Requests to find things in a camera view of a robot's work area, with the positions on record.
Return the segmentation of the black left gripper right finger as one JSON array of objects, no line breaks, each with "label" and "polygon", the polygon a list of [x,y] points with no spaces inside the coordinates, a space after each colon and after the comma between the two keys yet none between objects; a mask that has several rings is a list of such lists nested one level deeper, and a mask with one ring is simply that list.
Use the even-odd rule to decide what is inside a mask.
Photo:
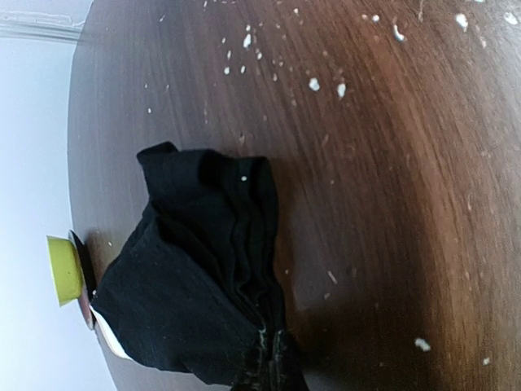
[{"label": "black left gripper right finger", "polygon": [[269,360],[269,389],[276,391],[309,391],[300,364],[300,351],[295,339],[286,330],[273,339]]}]

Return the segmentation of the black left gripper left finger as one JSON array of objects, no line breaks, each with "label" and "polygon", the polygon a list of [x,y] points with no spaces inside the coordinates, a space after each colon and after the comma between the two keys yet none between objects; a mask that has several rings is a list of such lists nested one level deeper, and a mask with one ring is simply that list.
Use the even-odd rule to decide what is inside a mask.
[{"label": "black left gripper left finger", "polygon": [[269,360],[271,344],[266,329],[261,329],[245,356],[242,369],[234,381],[232,390],[270,390]]}]

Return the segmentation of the black underwear beige waistband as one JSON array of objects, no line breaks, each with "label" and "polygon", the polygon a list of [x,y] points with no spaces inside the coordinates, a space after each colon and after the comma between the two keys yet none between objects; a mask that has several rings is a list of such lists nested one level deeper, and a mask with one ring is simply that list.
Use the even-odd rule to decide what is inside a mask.
[{"label": "black underwear beige waistband", "polygon": [[269,161],[172,143],[137,158],[147,206],[91,308],[128,359],[231,389],[258,331],[270,359],[275,334],[288,331]]}]

